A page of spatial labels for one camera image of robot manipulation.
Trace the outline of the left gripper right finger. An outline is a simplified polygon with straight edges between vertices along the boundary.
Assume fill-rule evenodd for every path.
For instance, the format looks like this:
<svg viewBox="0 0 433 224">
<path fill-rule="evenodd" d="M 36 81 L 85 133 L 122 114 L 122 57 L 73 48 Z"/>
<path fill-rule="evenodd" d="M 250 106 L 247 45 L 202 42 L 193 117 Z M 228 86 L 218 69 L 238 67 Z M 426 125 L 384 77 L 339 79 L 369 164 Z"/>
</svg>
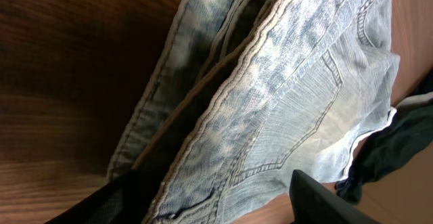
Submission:
<svg viewBox="0 0 433 224">
<path fill-rule="evenodd" d="M 294 224 L 379 224 L 301 170 L 292 173 Z"/>
</svg>

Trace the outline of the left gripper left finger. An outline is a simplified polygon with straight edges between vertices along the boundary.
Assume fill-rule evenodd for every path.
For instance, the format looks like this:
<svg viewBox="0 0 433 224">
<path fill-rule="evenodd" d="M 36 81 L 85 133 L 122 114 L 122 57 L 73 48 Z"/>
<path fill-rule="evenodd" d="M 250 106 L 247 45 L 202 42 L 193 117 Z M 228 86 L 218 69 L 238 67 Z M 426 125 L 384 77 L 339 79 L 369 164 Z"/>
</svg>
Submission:
<svg viewBox="0 0 433 224">
<path fill-rule="evenodd" d="M 144 218 L 158 188 L 155 176 L 131 170 L 47 224 L 137 224 Z"/>
</svg>

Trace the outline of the light blue denim shorts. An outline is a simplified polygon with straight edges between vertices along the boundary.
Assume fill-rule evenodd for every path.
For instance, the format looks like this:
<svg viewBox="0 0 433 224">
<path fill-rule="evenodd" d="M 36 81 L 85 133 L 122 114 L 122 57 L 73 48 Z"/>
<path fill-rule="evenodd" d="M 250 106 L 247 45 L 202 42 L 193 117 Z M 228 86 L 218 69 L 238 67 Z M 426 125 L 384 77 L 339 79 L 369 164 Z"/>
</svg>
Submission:
<svg viewBox="0 0 433 224">
<path fill-rule="evenodd" d="M 107 177 L 135 169 L 144 223 L 231 223 L 294 170 L 348 177 L 387 127 L 392 0 L 181 0 Z"/>
</svg>

